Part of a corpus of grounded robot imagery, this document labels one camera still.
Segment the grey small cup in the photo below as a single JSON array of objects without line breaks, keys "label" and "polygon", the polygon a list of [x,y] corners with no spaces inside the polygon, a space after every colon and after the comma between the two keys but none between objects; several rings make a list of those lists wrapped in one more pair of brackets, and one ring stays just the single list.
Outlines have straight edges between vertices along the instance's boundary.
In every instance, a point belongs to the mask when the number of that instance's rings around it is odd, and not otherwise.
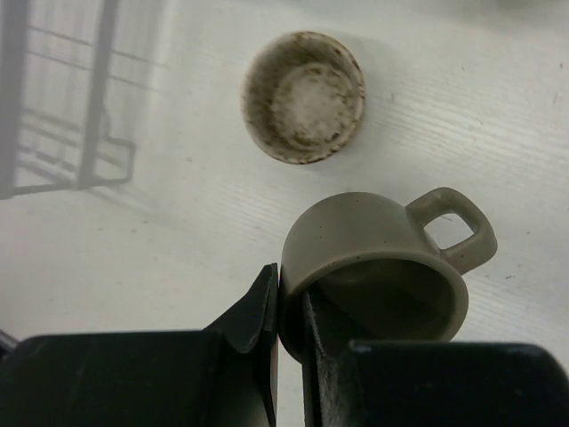
[{"label": "grey small cup", "polygon": [[408,205],[368,192],[323,199],[284,242],[281,342],[301,358],[302,301],[310,289],[376,338],[450,341],[468,312],[465,274],[497,248],[485,214],[455,189],[433,189]]}]

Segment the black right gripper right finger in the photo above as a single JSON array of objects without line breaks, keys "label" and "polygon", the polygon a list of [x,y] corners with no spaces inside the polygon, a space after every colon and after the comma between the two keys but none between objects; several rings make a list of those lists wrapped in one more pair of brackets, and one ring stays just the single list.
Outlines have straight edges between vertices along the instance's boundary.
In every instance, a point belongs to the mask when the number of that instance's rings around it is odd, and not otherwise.
[{"label": "black right gripper right finger", "polygon": [[566,426],[568,376],[519,342],[384,342],[319,289],[302,299],[307,426]]}]

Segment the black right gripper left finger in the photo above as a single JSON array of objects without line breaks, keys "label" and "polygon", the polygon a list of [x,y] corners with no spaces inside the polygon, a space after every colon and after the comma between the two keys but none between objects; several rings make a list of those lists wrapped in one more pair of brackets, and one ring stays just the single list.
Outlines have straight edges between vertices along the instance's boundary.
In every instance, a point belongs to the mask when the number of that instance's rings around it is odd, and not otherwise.
[{"label": "black right gripper left finger", "polygon": [[4,426],[273,426],[275,264],[201,330],[38,335],[1,363]]}]

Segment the speckled beige small cup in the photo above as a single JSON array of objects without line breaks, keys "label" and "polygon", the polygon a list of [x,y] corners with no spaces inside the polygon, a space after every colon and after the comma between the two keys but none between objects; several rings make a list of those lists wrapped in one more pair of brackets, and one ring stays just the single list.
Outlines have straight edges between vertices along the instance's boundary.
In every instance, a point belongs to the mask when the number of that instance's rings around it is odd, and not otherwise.
[{"label": "speckled beige small cup", "polygon": [[252,60],[241,112],[265,154],[289,165],[316,163],[355,138],[365,112],[364,73],[337,39],[314,31],[285,33]]}]

